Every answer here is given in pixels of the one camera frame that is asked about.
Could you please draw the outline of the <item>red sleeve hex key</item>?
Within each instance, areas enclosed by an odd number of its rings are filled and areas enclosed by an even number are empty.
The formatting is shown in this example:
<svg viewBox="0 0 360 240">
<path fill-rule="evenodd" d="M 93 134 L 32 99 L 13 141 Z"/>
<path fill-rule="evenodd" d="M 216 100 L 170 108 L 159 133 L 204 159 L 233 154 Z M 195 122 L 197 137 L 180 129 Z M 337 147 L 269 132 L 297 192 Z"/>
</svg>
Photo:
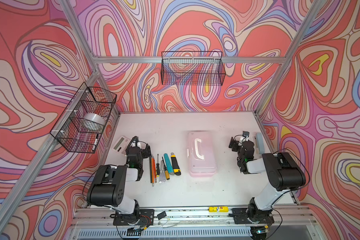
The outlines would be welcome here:
<svg viewBox="0 0 360 240">
<path fill-rule="evenodd" d="M 153 175 L 154 175 L 154 184 L 155 184 L 157 182 L 157 176 L 156 176 L 156 161 L 154 157 L 152 157 L 152 165 L 153 165 Z"/>
</svg>

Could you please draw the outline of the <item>pink plastic tool box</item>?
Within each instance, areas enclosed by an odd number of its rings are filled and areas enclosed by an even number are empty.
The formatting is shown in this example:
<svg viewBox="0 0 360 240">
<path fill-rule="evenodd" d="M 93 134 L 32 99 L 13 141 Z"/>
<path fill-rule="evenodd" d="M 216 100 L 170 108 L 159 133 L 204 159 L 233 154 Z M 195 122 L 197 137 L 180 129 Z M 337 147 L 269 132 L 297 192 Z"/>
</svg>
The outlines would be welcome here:
<svg viewBox="0 0 360 240">
<path fill-rule="evenodd" d="M 217 172 L 213 138 L 210 132 L 188 133 L 187 150 L 189 173 L 192 177 L 211 177 Z"/>
</svg>

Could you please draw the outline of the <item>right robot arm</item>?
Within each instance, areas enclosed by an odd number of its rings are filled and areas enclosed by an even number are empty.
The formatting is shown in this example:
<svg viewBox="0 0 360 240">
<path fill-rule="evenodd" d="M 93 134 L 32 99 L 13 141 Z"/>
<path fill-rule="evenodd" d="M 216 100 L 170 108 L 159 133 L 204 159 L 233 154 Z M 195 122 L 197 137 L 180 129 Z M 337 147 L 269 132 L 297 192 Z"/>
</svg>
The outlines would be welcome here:
<svg viewBox="0 0 360 240">
<path fill-rule="evenodd" d="M 305 173 L 289 153 L 265 153 L 255 159 L 255 144 L 243 136 L 239 140 L 232 137 L 229 148 L 238 154 L 237 165 L 241 173 L 266 173 L 268 177 L 267 185 L 248 205 L 246 216 L 251 222 L 269 216 L 284 194 L 302 188 L 307 182 Z"/>
</svg>

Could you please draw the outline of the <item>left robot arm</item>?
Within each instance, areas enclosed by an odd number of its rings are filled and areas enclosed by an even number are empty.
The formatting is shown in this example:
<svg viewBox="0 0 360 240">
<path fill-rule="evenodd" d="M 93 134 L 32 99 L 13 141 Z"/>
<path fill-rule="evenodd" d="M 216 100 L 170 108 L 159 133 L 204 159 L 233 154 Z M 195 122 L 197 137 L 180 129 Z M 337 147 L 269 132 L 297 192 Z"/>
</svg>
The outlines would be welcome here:
<svg viewBox="0 0 360 240">
<path fill-rule="evenodd" d="M 138 182 L 144 174 L 144 159 L 151 157 L 150 146 L 135 136 L 126 148 L 124 165 L 102 165 L 95 172 L 86 195 L 89 205 L 108 207 L 124 216 L 140 215 L 137 200 L 125 195 L 126 182 Z"/>
</svg>

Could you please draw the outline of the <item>blue grey stapler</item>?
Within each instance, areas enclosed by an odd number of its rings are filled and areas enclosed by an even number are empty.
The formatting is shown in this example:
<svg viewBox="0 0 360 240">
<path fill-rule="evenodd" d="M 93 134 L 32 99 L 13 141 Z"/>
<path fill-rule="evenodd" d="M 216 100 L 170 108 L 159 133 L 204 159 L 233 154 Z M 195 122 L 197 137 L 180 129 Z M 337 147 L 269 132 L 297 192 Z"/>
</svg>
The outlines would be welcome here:
<svg viewBox="0 0 360 240">
<path fill-rule="evenodd" d="M 258 155 L 265 153 L 265 145 L 263 140 L 263 135 L 261 133 L 256 133 L 253 137 L 255 144 L 255 152 Z"/>
</svg>

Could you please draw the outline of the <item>pink calculator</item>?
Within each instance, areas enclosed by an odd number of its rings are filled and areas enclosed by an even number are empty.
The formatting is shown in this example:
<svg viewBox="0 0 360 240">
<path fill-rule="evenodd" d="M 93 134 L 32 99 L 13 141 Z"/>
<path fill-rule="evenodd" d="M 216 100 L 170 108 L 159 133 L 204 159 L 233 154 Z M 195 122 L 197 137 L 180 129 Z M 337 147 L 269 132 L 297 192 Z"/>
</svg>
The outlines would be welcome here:
<svg viewBox="0 0 360 240">
<path fill-rule="evenodd" d="M 126 150 L 127 150 L 127 147 L 129 145 L 130 141 L 131 140 L 129 138 L 127 138 L 125 136 L 121 136 L 114 143 L 112 150 L 118 154 L 125 156 Z"/>
</svg>

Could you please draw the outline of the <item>black yellow phillips screwdriver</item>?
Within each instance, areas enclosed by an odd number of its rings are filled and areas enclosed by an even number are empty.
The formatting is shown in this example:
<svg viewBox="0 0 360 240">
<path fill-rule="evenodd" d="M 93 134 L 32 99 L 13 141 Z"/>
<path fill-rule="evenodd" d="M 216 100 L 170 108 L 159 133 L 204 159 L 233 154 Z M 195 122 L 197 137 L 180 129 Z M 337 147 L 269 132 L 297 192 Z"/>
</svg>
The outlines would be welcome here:
<svg viewBox="0 0 360 240">
<path fill-rule="evenodd" d="M 160 177 L 160 161 L 159 161 L 159 154 L 157 154 L 157 162 L 156 162 L 156 176 L 157 178 Z"/>
</svg>

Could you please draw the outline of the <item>teal utility knife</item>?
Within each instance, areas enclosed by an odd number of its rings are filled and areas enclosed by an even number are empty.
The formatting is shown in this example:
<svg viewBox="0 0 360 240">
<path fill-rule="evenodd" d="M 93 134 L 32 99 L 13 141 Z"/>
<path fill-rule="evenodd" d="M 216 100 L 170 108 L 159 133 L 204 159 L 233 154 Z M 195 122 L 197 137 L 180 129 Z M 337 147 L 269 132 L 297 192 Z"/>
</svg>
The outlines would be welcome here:
<svg viewBox="0 0 360 240">
<path fill-rule="evenodd" d="M 171 164 L 171 160 L 169 158 L 169 155 L 167 153 L 164 153 L 164 159 L 165 159 L 165 163 L 166 163 L 166 167 L 167 167 L 167 170 L 169 172 L 170 175 L 174 175 L 174 170 L 173 170 L 173 167 L 172 167 L 172 164 Z"/>
</svg>

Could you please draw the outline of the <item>black marker in basket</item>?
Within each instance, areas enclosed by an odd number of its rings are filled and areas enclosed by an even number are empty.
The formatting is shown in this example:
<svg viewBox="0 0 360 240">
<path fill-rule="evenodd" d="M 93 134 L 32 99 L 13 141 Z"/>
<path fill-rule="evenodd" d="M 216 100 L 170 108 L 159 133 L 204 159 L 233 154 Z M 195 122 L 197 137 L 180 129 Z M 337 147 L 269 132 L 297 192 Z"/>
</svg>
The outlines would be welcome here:
<svg viewBox="0 0 360 240">
<path fill-rule="evenodd" d="M 98 141 L 99 141 L 99 134 L 96 134 L 96 137 L 95 137 L 95 140 L 94 140 L 94 143 L 93 143 L 93 146 L 92 146 L 92 151 L 93 152 L 96 150 Z"/>
</svg>

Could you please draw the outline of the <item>black yellow utility knife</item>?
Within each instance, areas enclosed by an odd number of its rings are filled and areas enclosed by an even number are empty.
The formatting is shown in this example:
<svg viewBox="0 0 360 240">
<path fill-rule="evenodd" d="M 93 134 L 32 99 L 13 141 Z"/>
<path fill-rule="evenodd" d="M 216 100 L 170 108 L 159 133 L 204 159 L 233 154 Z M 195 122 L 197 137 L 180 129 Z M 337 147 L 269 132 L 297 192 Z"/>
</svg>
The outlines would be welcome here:
<svg viewBox="0 0 360 240">
<path fill-rule="evenodd" d="M 174 153 L 171 153 L 171 161 L 172 161 L 172 167 L 173 167 L 174 174 L 176 176 L 180 176 L 182 174 L 181 169 L 179 167 L 176 155 Z"/>
</svg>

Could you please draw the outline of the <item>silver tape roll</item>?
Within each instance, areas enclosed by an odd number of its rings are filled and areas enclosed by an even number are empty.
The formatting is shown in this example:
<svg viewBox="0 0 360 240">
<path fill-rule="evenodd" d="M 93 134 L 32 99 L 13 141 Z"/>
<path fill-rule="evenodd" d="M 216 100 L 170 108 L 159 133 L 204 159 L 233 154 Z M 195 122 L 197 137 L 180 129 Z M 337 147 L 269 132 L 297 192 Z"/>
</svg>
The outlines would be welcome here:
<svg viewBox="0 0 360 240">
<path fill-rule="evenodd" d="M 95 114 L 95 113 L 86 113 L 84 115 L 84 119 L 88 120 L 88 121 L 92 121 L 92 122 L 100 124 L 100 125 L 104 125 L 106 123 L 102 116 Z"/>
</svg>

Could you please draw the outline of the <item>yellow label tag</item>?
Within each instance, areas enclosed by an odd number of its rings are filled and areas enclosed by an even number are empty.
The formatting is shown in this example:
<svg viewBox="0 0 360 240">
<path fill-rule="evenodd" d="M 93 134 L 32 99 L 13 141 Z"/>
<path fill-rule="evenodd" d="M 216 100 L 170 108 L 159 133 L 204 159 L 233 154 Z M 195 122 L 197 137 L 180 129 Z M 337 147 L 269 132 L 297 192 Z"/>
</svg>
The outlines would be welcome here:
<svg viewBox="0 0 360 240">
<path fill-rule="evenodd" d="M 209 207 L 210 213 L 227 213 L 229 208 L 227 206 L 212 206 Z"/>
</svg>

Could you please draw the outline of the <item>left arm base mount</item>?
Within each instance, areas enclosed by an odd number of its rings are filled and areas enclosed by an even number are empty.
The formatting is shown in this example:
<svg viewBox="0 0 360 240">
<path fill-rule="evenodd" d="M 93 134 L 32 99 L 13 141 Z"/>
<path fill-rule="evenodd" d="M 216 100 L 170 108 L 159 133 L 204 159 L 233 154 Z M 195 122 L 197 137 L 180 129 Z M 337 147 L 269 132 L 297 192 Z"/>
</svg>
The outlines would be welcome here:
<svg viewBox="0 0 360 240">
<path fill-rule="evenodd" d="M 154 209 L 135 210 L 131 215 L 121 215 L 118 212 L 110 215 L 114 226 L 149 227 L 154 223 Z"/>
</svg>

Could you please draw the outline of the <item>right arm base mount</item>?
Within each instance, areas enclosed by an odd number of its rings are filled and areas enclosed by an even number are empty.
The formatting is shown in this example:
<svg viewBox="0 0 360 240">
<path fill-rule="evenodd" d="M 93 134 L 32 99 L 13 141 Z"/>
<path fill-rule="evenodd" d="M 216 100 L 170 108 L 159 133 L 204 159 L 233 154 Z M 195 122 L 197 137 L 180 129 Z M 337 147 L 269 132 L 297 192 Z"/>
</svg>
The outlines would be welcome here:
<svg viewBox="0 0 360 240">
<path fill-rule="evenodd" d="M 265 224 L 272 225 L 275 220 L 272 211 L 261 211 L 250 208 L 234 208 L 229 217 L 234 219 L 235 224 Z"/>
</svg>

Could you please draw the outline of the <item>aluminium front rail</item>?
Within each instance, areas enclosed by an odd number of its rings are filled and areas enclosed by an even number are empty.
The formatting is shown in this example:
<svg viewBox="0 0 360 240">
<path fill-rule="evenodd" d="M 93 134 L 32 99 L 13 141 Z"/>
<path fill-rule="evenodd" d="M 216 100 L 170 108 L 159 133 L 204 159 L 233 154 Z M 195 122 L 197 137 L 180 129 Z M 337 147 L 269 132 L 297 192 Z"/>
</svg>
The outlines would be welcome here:
<svg viewBox="0 0 360 240">
<path fill-rule="evenodd" d="M 160 207 L 155 208 L 154 227 L 225 227 L 235 224 L 232 217 L 233 208 L 245 206 L 230 206 L 227 213 L 209 212 L 208 207 Z M 72 226 L 111 227 L 114 212 L 108 208 L 79 209 L 74 214 Z M 272 212 L 274 226 L 318 225 L 319 222 L 307 206 L 276 205 Z"/>
</svg>

